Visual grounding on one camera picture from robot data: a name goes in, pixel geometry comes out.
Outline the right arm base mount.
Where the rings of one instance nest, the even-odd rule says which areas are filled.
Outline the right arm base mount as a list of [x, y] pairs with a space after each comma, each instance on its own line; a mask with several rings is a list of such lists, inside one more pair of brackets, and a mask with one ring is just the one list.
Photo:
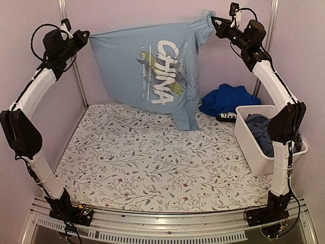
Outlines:
[[269, 191], [267, 206], [245, 210], [243, 214], [244, 219], [247, 221], [249, 227], [286, 219], [289, 217], [287, 206], [290, 199], [290, 192], [285, 195], [276, 196]]

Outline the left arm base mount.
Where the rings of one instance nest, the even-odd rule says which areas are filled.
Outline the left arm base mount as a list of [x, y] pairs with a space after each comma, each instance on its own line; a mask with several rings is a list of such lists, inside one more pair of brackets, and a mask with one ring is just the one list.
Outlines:
[[68, 221], [77, 225], [90, 226], [93, 217], [92, 209], [85, 204], [82, 204], [81, 208], [73, 206], [66, 189], [64, 189], [59, 199], [52, 199], [47, 196], [45, 196], [45, 199], [51, 207], [49, 214], [51, 218]]

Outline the light blue shirt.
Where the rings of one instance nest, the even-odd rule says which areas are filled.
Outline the light blue shirt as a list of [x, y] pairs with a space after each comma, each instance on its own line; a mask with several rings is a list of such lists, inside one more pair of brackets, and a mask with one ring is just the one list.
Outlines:
[[199, 126], [199, 48], [214, 32], [214, 11], [190, 22], [120, 29], [91, 35], [90, 45], [109, 97], [170, 114], [178, 130]]

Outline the blue pleated skirt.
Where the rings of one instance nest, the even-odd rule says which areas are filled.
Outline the blue pleated skirt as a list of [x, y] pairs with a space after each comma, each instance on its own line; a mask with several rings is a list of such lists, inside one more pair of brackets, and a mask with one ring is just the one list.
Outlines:
[[238, 106], [261, 104], [261, 99], [248, 93], [245, 86], [233, 87], [222, 84], [202, 98], [199, 110], [206, 115], [216, 117], [222, 113], [235, 113]]

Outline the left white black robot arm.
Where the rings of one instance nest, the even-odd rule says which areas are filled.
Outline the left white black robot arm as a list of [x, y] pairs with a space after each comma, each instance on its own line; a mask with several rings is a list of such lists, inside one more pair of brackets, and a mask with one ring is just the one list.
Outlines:
[[15, 159], [24, 161], [31, 177], [51, 200], [61, 199], [65, 189], [47, 163], [42, 135], [31, 119], [48, 89], [69, 69], [67, 61], [87, 44], [89, 35], [87, 30], [71, 34], [64, 24], [47, 33], [43, 38], [45, 51], [31, 81], [9, 109], [1, 112], [1, 126]]

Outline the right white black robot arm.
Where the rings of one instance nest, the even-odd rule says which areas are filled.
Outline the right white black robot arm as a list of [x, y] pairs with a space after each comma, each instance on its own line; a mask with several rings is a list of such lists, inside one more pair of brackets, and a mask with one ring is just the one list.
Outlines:
[[235, 26], [235, 19], [212, 17], [211, 20], [216, 36], [229, 39], [241, 50], [240, 57], [244, 64], [262, 82], [277, 109], [277, 114], [268, 125], [274, 147], [273, 182], [268, 200], [288, 203], [293, 195], [290, 186], [293, 149], [306, 105], [293, 95], [275, 70], [270, 54], [262, 45], [266, 31], [260, 22], [252, 19], [245, 30], [240, 31]]

